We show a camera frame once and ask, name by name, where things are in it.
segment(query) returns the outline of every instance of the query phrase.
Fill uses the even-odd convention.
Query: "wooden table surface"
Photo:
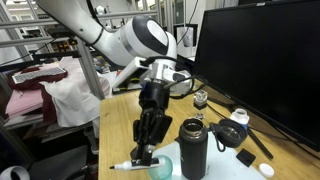
[[[130,152],[136,146],[133,141],[132,124],[138,119],[141,108],[138,105],[139,91],[129,92],[105,99],[101,102],[100,116],[100,140],[99,140],[99,180],[107,179],[149,179],[146,170],[138,171],[115,171],[109,167],[114,164],[130,160]],[[230,116],[225,108],[208,102],[219,113]],[[178,129],[181,123],[192,117],[195,110],[193,107],[193,96],[188,96],[182,100],[170,99],[169,108],[166,114],[173,118],[173,122],[165,136],[165,139],[157,148],[170,144],[178,136]],[[206,108],[205,125],[208,122],[217,123],[221,118],[209,108]],[[268,123],[260,118],[250,115],[249,125],[263,132],[283,137],[278,131],[273,129]],[[252,166],[258,169],[260,163],[267,163],[275,170],[272,179],[294,180],[320,179],[320,161],[298,148],[295,144],[275,138],[271,138],[259,132],[254,132],[262,143],[274,155],[272,160],[268,159],[253,140],[248,138],[236,151],[245,148],[256,156]]]

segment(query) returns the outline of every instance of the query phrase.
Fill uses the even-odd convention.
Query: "black monitor screen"
[[[194,74],[320,150],[320,1],[205,11]]]

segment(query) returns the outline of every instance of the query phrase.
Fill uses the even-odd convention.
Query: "light blue cup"
[[[165,155],[157,155],[154,158],[163,158],[165,164],[163,166],[148,169],[151,180],[171,180],[173,170],[171,159]]]

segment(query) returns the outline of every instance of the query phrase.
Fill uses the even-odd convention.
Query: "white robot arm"
[[[103,54],[109,63],[126,66],[118,82],[137,69],[146,69],[139,96],[142,113],[140,120],[134,123],[137,147],[131,156],[139,160],[138,165],[150,166],[155,145],[162,142],[172,121],[165,115],[170,93],[185,94],[190,91],[190,79],[184,81],[189,78],[189,73],[175,71],[175,38],[146,16],[136,16],[118,31],[108,32],[81,7],[79,0],[36,2],[52,18]],[[183,83],[169,86],[182,80]]]

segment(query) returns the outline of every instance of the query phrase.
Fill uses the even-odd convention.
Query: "black thermos bottle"
[[[180,126],[181,171],[189,180],[199,180],[206,172],[208,130],[196,119],[187,119]]]

